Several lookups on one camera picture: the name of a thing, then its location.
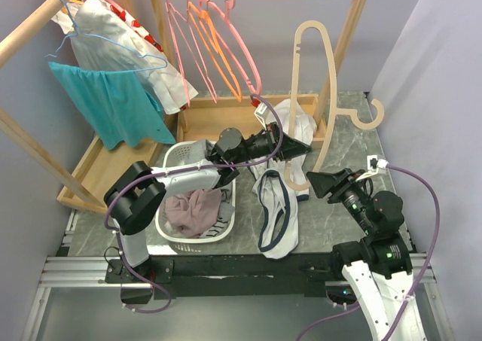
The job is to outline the orange plastic hanger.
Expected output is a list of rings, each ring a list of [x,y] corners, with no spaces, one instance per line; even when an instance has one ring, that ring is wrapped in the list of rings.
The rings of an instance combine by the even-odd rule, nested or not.
[[[208,11],[200,9],[193,2],[188,2],[188,15],[194,24],[204,46],[210,55],[212,61],[221,78],[232,92],[235,99],[240,102],[243,99],[242,90],[230,63],[224,51],[221,48],[221,43],[218,39],[218,32],[210,17]]]

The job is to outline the thin pink wire hanger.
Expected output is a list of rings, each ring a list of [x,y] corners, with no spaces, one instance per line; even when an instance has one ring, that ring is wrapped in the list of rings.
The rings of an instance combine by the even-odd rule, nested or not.
[[[172,43],[173,43],[176,58],[177,58],[178,71],[181,75],[182,82],[183,82],[184,89],[185,89],[185,97],[186,97],[186,103],[187,104],[184,105],[184,108],[186,108],[188,105],[190,105],[191,98],[190,98],[190,93],[189,93],[189,89],[188,89],[188,82],[185,78],[185,71],[184,71],[184,67],[183,67],[183,63],[182,63],[182,56],[179,52],[178,40],[177,40],[176,32],[175,32],[175,29],[174,29],[175,18],[172,14],[171,2],[169,0],[164,0],[164,4],[165,4],[165,8],[166,8],[166,16],[167,16],[167,19],[168,19],[169,30],[170,30],[171,37],[172,37]]]

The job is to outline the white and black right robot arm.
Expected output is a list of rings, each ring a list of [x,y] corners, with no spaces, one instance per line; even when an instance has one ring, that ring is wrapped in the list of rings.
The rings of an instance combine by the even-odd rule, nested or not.
[[[426,333],[410,288],[415,279],[410,252],[399,228],[403,201],[387,190],[375,191],[370,178],[343,169],[308,172],[315,195],[341,204],[364,235],[335,245],[330,271],[354,291],[374,340],[424,340]]]

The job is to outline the mauve tank top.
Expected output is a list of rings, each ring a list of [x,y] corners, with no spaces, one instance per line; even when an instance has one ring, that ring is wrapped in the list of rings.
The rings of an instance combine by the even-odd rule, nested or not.
[[[216,223],[220,204],[219,189],[195,190],[169,197],[165,213],[172,228],[186,238],[196,238]]]

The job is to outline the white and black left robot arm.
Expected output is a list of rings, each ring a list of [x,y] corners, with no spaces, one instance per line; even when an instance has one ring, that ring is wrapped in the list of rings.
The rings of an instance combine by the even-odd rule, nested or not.
[[[236,128],[223,130],[208,146],[200,161],[154,171],[143,161],[133,163],[104,195],[107,218],[113,226],[124,261],[124,273],[133,282],[150,275],[150,254],[145,228],[152,222],[163,199],[192,190],[228,185],[239,168],[256,160],[292,160],[311,152],[311,146],[289,136],[276,123],[245,139]]]

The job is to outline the white navy trimmed tank top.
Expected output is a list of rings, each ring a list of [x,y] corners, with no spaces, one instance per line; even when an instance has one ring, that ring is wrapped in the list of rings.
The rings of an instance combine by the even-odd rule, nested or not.
[[[290,99],[284,99],[274,107],[287,134],[289,126]],[[296,110],[294,138],[311,145],[317,130],[313,117],[299,105]],[[294,158],[291,179],[296,184],[306,182],[302,170],[306,155]],[[293,251],[299,241],[298,203],[309,199],[309,191],[293,190],[284,179],[285,161],[269,160],[250,168],[256,181],[252,191],[263,210],[263,224],[258,240],[259,251],[269,259],[278,260]]]

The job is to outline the black white striped tank top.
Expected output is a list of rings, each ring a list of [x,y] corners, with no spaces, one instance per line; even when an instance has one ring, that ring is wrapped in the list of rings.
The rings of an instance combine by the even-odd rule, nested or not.
[[[229,224],[229,221],[218,220],[212,227],[200,235],[200,239],[219,236],[228,228]]]

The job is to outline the thick pink plastic hanger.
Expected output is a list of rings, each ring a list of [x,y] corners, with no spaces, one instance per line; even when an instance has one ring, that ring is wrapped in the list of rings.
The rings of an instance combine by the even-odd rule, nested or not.
[[[217,31],[215,31],[214,39],[216,42],[221,43],[221,47],[224,48],[228,54],[230,55],[231,59],[233,60],[234,65],[237,67],[237,70],[239,71],[239,74],[241,75],[242,79],[246,83],[246,86],[250,93],[254,93],[256,95],[261,95],[262,91],[262,81],[261,81],[261,76],[258,71],[258,68],[256,66],[256,63],[246,45],[244,42],[241,34],[239,34],[238,30],[234,26],[234,24],[230,20],[230,12],[235,8],[236,6],[236,0],[225,0],[224,2],[224,10],[222,10],[216,3],[212,2],[211,0],[198,0],[198,4],[200,7],[204,6],[206,10],[209,8],[213,9],[217,15],[221,18],[221,20],[224,22],[226,25],[227,29],[230,31],[231,35],[234,37],[236,40],[237,44],[239,45],[240,50],[243,52],[244,57],[246,58],[246,61],[249,65],[249,68],[251,69],[252,75],[254,77],[254,80],[248,76],[248,73],[246,70],[243,68],[241,62],[237,59],[236,55],[234,52],[229,48],[229,46],[226,44],[224,39],[218,34]]]

